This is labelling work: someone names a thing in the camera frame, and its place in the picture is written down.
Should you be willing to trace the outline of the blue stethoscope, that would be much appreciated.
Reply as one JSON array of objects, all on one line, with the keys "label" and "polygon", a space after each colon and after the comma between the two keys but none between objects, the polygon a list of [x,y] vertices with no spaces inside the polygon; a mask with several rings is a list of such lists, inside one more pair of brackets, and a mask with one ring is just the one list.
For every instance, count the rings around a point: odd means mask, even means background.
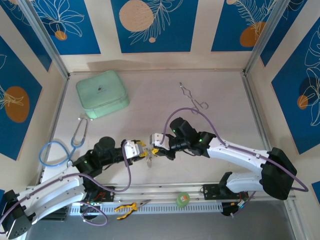
[{"label": "blue stethoscope", "polygon": [[[75,151],[84,145],[85,140],[86,140],[86,136],[87,136],[87,132],[88,132],[89,122],[92,122],[92,121],[93,121],[93,119],[89,118],[88,116],[81,116],[78,118],[77,127],[76,127],[76,129],[70,139],[71,151],[69,151],[67,146],[59,140],[52,140],[52,141],[47,142],[38,153],[39,163],[45,168],[57,168],[57,167],[60,167],[64,164],[68,164],[68,162],[70,162],[72,160],[72,156],[75,153]],[[77,141],[76,136],[77,136],[78,131],[79,131],[81,124],[83,122],[85,123],[83,136],[80,141]],[[42,156],[44,154],[44,151],[49,150],[49,148],[51,148],[52,145],[60,146],[65,153],[65,158],[60,161],[56,160],[54,164],[49,164],[43,160]]]}]

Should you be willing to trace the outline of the mint green zip case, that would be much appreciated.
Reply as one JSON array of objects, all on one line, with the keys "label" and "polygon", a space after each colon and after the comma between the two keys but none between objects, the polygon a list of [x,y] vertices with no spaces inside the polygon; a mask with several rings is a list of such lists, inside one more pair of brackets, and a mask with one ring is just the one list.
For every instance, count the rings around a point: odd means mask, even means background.
[{"label": "mint green zip case", "polygon": [[127,89],[114,70],[108,70],[76,83],[83,110],[90,119],[116,112],[130,104]]}]

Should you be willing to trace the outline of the green tape roll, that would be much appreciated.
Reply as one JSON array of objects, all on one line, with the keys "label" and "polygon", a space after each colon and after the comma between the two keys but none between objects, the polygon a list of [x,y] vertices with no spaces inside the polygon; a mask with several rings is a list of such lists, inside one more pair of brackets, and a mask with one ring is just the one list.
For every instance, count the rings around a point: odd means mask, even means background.
[{"label": "green tape roll", "polygon": [[190,195],[187,192],[180,192],[176,198],[176,205],[184,208],[190,202]]}]

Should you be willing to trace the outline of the yellow black pliers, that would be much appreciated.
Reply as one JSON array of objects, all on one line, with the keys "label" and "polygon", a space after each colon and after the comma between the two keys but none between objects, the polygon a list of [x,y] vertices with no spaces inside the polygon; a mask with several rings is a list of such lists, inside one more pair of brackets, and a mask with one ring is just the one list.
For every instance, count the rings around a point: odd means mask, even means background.
[{"label": "yellow black pliers", "polygon": [[123,204],[123,205],[116,207],[114,209],[114,211],[117,213],[124,211],[124,210],[127,210],[127,213],[125,213],[122,216],[117,217],[117,220],[120,221],[120,220],[126,219],[128,216],[130,216],[134,212],[137,212],[141,207],[148,204],[150,201],[151,201],[150,199],[147,199],[147,200],[142,200],[140,202],[133,202],[131,204]]}]

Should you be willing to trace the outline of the black ribbed block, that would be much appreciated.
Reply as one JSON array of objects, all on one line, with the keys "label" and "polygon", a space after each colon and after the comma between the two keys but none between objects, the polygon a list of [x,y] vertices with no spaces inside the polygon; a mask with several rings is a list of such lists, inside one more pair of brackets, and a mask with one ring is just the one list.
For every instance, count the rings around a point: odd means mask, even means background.
[{"label": "black ribbed block", "polygon": [[63,221],[66,220],[67,214],[68,214],[68,208],[64,207],[64,208],[60,208],[60,209],[48,214],[47,216],[45,216],[41,220],[42,221],[60,221],[60,222],[63,222]]}]

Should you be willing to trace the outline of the blue panel beige circle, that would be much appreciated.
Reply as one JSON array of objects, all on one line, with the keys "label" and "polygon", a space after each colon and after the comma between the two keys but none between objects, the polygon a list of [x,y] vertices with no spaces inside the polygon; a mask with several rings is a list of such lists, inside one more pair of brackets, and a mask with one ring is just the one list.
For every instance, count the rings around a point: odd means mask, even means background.
[{"label": "blue panel beige circle", "polygon": [[199,0],[110,0],[123,54],[190,52]]}]

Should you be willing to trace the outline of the blue panel large orange oval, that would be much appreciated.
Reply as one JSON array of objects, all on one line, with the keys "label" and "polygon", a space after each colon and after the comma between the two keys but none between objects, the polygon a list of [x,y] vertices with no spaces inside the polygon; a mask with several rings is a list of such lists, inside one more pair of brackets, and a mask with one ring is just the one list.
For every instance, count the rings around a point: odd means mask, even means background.
[{"label": "blue panel large orange oval", "polygon": [[0,36],[0,154],[16,161],[42,91]]}]

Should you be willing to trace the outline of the blue panel white flower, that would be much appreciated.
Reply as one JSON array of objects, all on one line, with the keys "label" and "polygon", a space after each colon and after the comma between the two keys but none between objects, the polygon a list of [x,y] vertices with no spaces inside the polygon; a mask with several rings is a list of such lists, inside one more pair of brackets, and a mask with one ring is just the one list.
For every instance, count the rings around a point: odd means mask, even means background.
[{"label": "blue panel white flower", "polygon": [[100,54],[85,0],[32,0],[60,55]]}]

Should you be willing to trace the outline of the blue panel dark circle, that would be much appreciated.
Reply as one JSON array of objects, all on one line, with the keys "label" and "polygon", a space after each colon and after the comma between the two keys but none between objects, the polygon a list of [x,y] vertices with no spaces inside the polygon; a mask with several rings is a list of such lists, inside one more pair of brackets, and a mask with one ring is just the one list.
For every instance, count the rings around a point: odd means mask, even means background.
[{"label": "blue panel dark circle", "polygon": [[320,21],[271,82],[299,154],[320,144]]}]

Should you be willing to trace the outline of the blue panel orange circle fern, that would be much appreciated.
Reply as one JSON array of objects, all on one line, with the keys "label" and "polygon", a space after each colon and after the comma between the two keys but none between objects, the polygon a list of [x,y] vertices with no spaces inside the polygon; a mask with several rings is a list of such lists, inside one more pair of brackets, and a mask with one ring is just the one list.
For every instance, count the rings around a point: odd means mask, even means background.
[{"label": "blue panel orange circle fern", "polygon": [[224,0],[211,51],[251,51],[278,1]]}]

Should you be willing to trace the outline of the blue panel leaf lines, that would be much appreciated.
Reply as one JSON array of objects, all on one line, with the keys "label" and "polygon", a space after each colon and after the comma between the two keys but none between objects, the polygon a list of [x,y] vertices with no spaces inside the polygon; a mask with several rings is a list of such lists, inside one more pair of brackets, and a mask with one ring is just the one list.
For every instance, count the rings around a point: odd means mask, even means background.
[{"label": "blue panel leaf lines", "polygon": [[18,0],[0,0],[0,6],[48,72],[52,59],[21,10]]},{"label": "blue panel leaf lines", "polygon": [[276,74],[289,62],[290,70],[320,70],[320,0],[290,0],[297,10],[284,11],[261,53],[269,74]]}]

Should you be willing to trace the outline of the aluminium front rail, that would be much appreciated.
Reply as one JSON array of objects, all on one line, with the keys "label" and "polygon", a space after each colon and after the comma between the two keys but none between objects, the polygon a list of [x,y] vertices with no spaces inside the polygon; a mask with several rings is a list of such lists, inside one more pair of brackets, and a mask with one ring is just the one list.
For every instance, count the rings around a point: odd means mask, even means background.
[{"label": "aluminium front rail", "polygon": [[[25,198],[28,204],[48,204],[53,201],[54,204],[63,206],[75,203],[77,201],[85,201],[88,190],[97,186],[90,183],[84,186],[79,179],[74,180],[58,180],[57,182],[45,186],[40,184],[33,188],[29,188],[19,194],[18,200]],[[111,203],[131,203],[135,201],[151,200],[152,203],[174,203],[179,193],[186,192],[190,196],[190,201],[203,202],[204,195],[201,193],[202,184],[169,184],[169,185],[133,185],[124,192],[120,192],[115,188],[114,199]]]}]

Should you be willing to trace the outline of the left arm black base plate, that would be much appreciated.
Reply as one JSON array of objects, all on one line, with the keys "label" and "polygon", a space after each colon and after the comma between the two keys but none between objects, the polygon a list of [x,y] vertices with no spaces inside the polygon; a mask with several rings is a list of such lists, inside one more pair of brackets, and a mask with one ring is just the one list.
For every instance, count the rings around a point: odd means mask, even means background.
[{"label": "left arm black base plate", "polygon": [[88,203],[111,203],[115,194],[101,187],[95,186],[88,190],[85,201]]}]

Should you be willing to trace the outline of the aluminium side rail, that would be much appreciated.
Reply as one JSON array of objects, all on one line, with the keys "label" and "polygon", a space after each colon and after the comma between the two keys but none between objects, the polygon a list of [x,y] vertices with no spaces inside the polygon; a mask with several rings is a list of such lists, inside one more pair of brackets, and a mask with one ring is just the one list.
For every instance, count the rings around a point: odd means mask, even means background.
[{"label": "aluminium side rail", "polygon": [[262,141],[264,148],[270,152],[273,147],[269,139],[269,129],[265,121],[265,115],[261,108],[260,101],[249,75],[244,71],[241,71],[240,74],[260,140]]},{"label": "aluminium side rail", "polygon": [[[55,132],[56,132],[56,128],[57,128],[57,125],[58,125],[58,121],[59,121],[60,113],[61,113],[61,110],[62,110],[63,102],[64,102],[65,95],[66,95],[66,92],[67,92],[67,89],[68,89],[70,76],[71,75],[69,74],[68,78],[65,81],[65,84],[63,86],[62,93],[60,95],[60,99],[59,99],[59,102],[58,102],[58,105],[57,105],[57,109],[56,109],[56,112],[55,112],[55,115],[54,115],[54,118],[53,118],[53,123],[52,123],[52,126],[51,126],[51,131],[50,131],[50,136],[49,136],[49,141],[50,142],[53,141],[54,136],[55,136]],[[50,153],[50,148],[51,148],[50,146],[46,146],[44,148],[44,152],[41,153],[41,156],[44,157],[44,162],[45,163],[48,160],[49,153]],[[41,183],[44,171],[45,171],[45,167],[42,164],[40,164],[40,166],[38,168],[37,178],[36,178],[36,181],[35,181],[36,184],[40,184]]]}]

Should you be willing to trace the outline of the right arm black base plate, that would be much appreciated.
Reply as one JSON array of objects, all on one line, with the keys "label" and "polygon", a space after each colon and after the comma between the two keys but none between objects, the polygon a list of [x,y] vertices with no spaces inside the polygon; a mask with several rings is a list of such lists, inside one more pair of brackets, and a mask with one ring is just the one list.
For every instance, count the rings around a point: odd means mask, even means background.
[{"label": "right arm black base plate", "polygon": [[200,192],[203,194],[203,197],[206,201],[223,199],[218,184],[204,184]]}]

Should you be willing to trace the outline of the aluminium corner post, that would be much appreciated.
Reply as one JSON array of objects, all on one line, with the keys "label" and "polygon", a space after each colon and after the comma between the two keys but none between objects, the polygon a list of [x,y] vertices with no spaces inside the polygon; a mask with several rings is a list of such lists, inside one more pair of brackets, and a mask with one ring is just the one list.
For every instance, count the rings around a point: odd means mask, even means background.
[{"label": "aluminium corner post", "polygon": [[274,6],[274,9],[271,11],[268,20],[260,34],[253,50],[250,54],[250,57],[243,69],[243,75],[248,76],[250,70],[255,65],[256,61],[260,57],[262,51],[264,50],[266,44],[268,43],[272,33],[274,32],[277,24],[279,23],[283,13],[285,12],[290,0],[277,0]]},{"label": "aluminium corner post", "polygon": [[68,72],[62,58],[57,50],[54,42],[52,41],[50,35],[48,34],[47,29],[42,23],[40,17],[38,16],[36,10],[32,6],[32,3],[29,0],[17,0],[20,9],[22,10],[24,16],[31,25],[33,31],[37,35],[41,44],[45,48],[46,52],[49,54],[53,63],[57,67],[59,73],[62,77],[68,81],[70,78],[70,73]]}]

